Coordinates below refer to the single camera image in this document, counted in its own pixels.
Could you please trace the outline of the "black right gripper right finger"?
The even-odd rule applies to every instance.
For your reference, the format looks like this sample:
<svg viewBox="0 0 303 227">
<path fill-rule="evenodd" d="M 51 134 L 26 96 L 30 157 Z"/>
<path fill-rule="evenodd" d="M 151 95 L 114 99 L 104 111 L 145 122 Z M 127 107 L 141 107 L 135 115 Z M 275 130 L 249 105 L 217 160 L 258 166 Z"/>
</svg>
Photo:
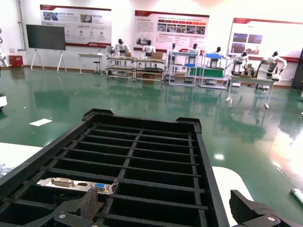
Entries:
<svg viewBox="0 0 303 227">
<path fill-rule="evenodd" d="M 300 227 L 301 225 L 290 221 L 270 206 L 250 201 L 238 190 L 231 190 L 229 200 L 231 214 L 238 227 Z"/>
</svg>

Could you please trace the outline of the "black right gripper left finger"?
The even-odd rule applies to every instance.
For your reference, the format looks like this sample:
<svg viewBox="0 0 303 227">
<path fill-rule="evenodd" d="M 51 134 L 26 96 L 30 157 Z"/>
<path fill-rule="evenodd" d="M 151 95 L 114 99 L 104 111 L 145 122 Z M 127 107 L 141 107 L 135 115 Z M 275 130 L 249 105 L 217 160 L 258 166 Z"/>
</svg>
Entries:
<svg viewBox="0 0 303 227">
<path fill-rule="evenodd" d="M 25 224 L 26 227 L 91 227 L 98 210 L 98 192 L 90 189 L 79 199 L 63 202 L 51 214 Z"/>
</svg>

